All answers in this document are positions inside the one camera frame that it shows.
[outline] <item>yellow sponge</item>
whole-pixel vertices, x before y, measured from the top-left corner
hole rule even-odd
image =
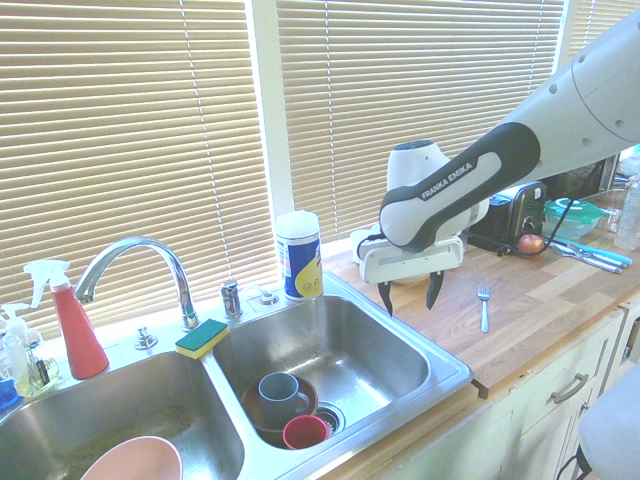
[[[178,340],[176,342],[176,352],[197,360],[226,337],[228,333],[229,327],[226,323],[209,319]]]

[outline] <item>gray mug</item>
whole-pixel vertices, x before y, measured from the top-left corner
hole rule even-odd
[[[271,428],[284,428],[289,420],[309,408],[309,397],[300,391],[298,379],[288,373],[265,375],[258,384],[258,392],[264,419]],[[298,407],[298,400],[304,402],[304,407]]]

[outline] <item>window blind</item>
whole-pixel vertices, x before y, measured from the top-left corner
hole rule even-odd
[[[554,68],[562,0],[279,0],[297,209],[323,241],[377,221],[390,150],[450,157]]]
[[[2,303],[30,302],[26,263],[68,260],[75,285],[132,235],[177,254],[195,302],[277,279],[242,0],[2,2],[0,23]],[[177,311],[151,250],[96,291],[94,326]],[[49,293],[25,317],[59,335]]]
[[[568,46],[563,60],[572,58],[618,21],[640,8],[640,0],[571,0]]]

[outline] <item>double sink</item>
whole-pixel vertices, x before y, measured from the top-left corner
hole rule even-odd
[[[140,435],[170,440],[185,480],[318,478],[471,380],[466,365],[337,277],[325,274],[324,287],[310,302],[244,302],[200,361],[175,353],[177,324],[153,331],[160,341],[146,352],[132,338],[108,348],[110,371],[3,412],[3,480],[79,480]],[[294,451],[258,435],[241,399],[273,371],[315,387],[328,440]]]

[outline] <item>drawer handle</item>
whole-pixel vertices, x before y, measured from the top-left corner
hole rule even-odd
[[[571,397],[573,397],[576,393],[582,390],[582,387],[584,387],[587,384],[587,380],[589,380],[589,375],[587,375],[586,373],[584,375],[580,375],[579,373],[576,373],[575,380],[578,380],[578,385],[573,387],[567,393],[560,395],[558,392],[553,392],[551,394],[551,399],[553,400],[553,403],[555,403],[556,405],[560,405],[562,402],[569,400]]]

